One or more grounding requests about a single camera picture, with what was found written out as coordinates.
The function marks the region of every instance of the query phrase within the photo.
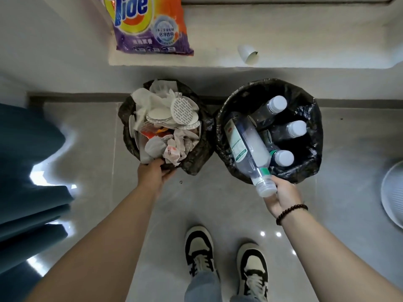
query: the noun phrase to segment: shoelace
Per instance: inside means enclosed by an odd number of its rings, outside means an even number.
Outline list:
[[[247,295],[251,295],[261,302],[267,302],[267,298],[265,297],[266,285],[262,277],[257,274],[250,275],[246,279],[246,285],[249,288]]]
[[[210,266],[209,260],[206,255],[198,254],[194,257],[194,275],[196,275],[199,271],[211,271],[212,268]]]

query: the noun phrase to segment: forearm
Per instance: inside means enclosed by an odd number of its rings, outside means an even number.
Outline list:
[[[305,210],[282,221],[321,302],[397,302],[402,293],[352,253]]]
[[[124,301],[154,198],[152,191],[134,189],[53,266],[28,301]]]

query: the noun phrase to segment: jeans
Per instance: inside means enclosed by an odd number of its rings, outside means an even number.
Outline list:
[[[220,280],[212,272],[199,272],[190,282],[184,295],[184,302],[222,302]],[[257,302],[256,299],[235,295],[230,302]]]

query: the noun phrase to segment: white bottle cap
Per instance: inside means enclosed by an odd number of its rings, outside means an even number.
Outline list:
[[[275,153],[275,162],[279,166],[290,166],[294,163],[294,155],[290,151],[278,151]]]
[[[277,193],[277,187],[271,179],[264,179],[256,184],[256,191],[260,197],[265,198]]]
[[[293,138],[298,138],[306,134],[306,123],[304,121],[294,121],[288,124],[287,130]]]
[[[287,108],[287,100],[284,96],[278,95],[269,100],[267,105],[274,114],[280,113]]]

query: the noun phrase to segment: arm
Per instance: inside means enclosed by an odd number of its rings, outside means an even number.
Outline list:
[[[266,198],[277,218],[302,203],[294,184],[272,176],[278,198]],[[403,294],[357,257],[304,209],[290,212],[281,225],[321,302],[398,302]]]
[[[126,299],[154,202],[173,175],[161,164],[139,166],[138,186],[49,270],[27,302]]]

